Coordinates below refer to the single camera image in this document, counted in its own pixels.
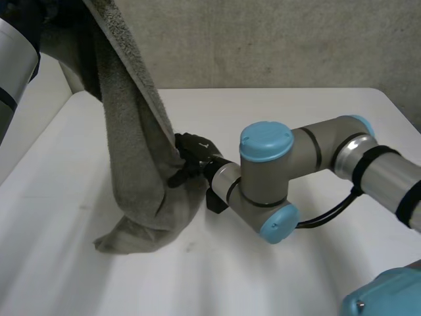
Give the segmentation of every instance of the white tabletop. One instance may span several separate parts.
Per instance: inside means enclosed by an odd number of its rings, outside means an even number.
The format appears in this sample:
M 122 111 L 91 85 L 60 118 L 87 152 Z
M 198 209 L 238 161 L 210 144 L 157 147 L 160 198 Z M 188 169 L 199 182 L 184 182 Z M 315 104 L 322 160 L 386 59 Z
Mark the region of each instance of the white tabletop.
M 290 128 L 345 114 L 421 164 L 421 136 L 372 89 L 161 90 L 178 132 L 239 162 L 239 134 L 258 120 Z M 351 184 L 330 171 L 291 181 L 303 218 Z M 421 236 L 362 196 L 316 230 L 261 240 L 231 210 L 198 212 L 151 254 L 111 256 L 92 241 L 122 216 L 112 196 L 101 104 L 77 93 L 0 186 L 0 315 L 336 315 L 347 293 L 421 258 Z

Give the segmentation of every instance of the silver metal tube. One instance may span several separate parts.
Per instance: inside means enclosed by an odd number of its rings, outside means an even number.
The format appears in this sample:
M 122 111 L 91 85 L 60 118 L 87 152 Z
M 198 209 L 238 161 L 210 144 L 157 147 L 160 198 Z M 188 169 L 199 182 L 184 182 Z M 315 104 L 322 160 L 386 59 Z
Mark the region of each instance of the silver metal tube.
M 353 171 L 366 151 L 376 147 L 377 141 L 370 135 L 357 136 L 345 145 L 336 157 L 334 172 L 346 180 L 352 181 Z
M 37 63 L 38 55 L 32 44 L 0 18 L 0 88 L 15 103 L 19 103 Z
M 377 142 L 371 136 L 363 135 L 351 140 L 339 152 L 334 172 L 340 178 L 352 180 L 354 169 L 362 156 Z M 396 153 L 384 153 L 372 161 L 361 178 L 361 188 L 392 213 L 407 192 L 421 180 L 421 167 Z M 415 208 L 409 222 L 411 228 L 421 232 L 421 204 Z
M 228 163 L 220 167 L 212 179 L 212 190 L 226 204 L 226 195 L 231 186 L 241 176 L 241 170 L 236 163 Z
M 421 168 L 395 153 L 385 153 L 365 170 L 361 188 L 395 213 L 405 194 L 421 180 Z

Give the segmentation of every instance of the gray towel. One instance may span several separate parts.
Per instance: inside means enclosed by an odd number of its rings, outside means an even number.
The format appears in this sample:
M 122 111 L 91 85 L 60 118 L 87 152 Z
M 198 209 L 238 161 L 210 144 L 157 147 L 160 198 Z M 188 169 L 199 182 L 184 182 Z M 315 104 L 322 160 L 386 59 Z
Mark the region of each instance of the gray towel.
M 45 26 L 41 50 L 73 69 L 103 102 L 114 196 L 125 216 L 95 241 L 109 253 L 150 252 L 173 241 L 205 194 L 202 178 L 170 189 L 183 165 L 164 105 L 113 0 L 73 1 Z

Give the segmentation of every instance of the black ring band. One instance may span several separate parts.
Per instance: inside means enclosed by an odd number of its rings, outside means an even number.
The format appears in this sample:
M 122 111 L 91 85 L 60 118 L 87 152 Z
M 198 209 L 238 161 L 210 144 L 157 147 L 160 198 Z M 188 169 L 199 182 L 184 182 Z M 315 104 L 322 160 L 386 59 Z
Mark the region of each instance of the black ring band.
M 352 178 L 354 187 L 362 191 L 361 179 L 364 172 L 374 160 L 376 160 L 378 157 L 380 157 L 384 153 L 396 153 L 397 155 L 401 155 L 399 152 L 395 151 L 394 149 L 391 149 L 384 145 L 376 146 L 366 151 L 362 155 L 362 158 L 360 159 L 360 161 L 357 163 L 357 165 L 354 168 L 353 178 Z
M 226 192 L 226 199 L 225 200 L 226 200 L 227 204 L 230 202 L 230 196 L 231 196 L 232 190 L 234 190 L 235 186 L 237 184 L 239 184 L 240 181 L 241 181 L 241 177 L 239 177 L 236 181 L 232 182 L 230 188 Z
M 314 168 L 314 171 L 317 172 L 320 170 L 320 166 L 322 165 L 322 150 L 320 149 L 320 146 L 318 145 L 316 136 L 314 136 L 311 130 L 305 127 L 301 127 L 301 130 L 304 131 L 309 136 L 309 138 L 314 144 L 314 148 L 316 150 L 316 167 Z
M 367 135 L 367 133 L 355 133 L 352 134 L 351 136 L 347 137 L 343 142 L 341 142 L 339 144 L 339 146 L 336 148 L 334 155 L 332 157 L 332 160 L 330 161 L 330 168 L 332 170 L 335 169 L 335 163 L 336 163 L 336 158 L 339 155 L 339 153 L 341 152 L 342 148 L 344 148 L 351 140 L 353 140 L 354 138 L 358 137 L 358 136 L 362 136 L 362 135 Z
M 409 221 L 414 213 L 415 207 L 421 201 L 421 181 L 418 181 L 405 194 L 396 210 L 396 217 L 410 228 Z
M 12 98 L 12 96 L 10 94 L 8 94 L 6 92 L 6 90 L 2 89 L 2 87 L 0 87 L 0 101 L 2 101 L 5 105 L 7 105 L 8 107 L 10 107 L 13 112 L 18 107 L 18 104 Z

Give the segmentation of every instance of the black strap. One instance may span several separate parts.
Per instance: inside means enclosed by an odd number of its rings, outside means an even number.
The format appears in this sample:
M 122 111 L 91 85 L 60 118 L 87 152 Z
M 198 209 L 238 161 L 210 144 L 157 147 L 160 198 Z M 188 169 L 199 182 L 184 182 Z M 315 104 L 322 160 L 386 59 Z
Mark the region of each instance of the black strap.
M 226 192 L 226 202 L 229 203 L 230 202 L 230 197 L 231 197 L 231 193 L 234 190 L 234 188 L 237 186 L 237 184 L 239 184 L 241 181 L 241 177 L 239 177 L 236 181 L 232 182 L 230 188 L 228 189 L 228 191 Z
M 396 210 L 396 217 L 402 223 L 409 226 L 410 218 L 415 207 L 421 201 L 421 181 L 418 181 L 403 197 Z
M 12 96 L 8 94 L 7 91 L 4 90 L 2 87 L 0 87 L 0 101 L 2 101 L 5 105 L 10 107 L 13 112 L 16 110 L 16 107 L 18 106 L 18 104 L 12 98 Z
M 314 168 L 314 171 L 317 172 L 319 171 L 320 166 L 322 164 L 322 150 L 320 149 L 316 136 L 314 136 L 311 130 L 305 127 L 301 127 L 301 130 L 304 131 L 313 142 L 314 148 L 316 150 L 316 167 Z
M 366 151 L 364 155 L 362 155 L 362 158 L 357 163 L 353 171 L 353 184 L 356 189 L 362 191 L 361 179 L 364 172 L 374 160 L 376 160 L 378 157 L 380 157 L 384 153 L 396 153 L 397 155 L 401 155 L 399 152 L 395 151 L 394 149 L 391 149 L 384 145 L 379 145 Z

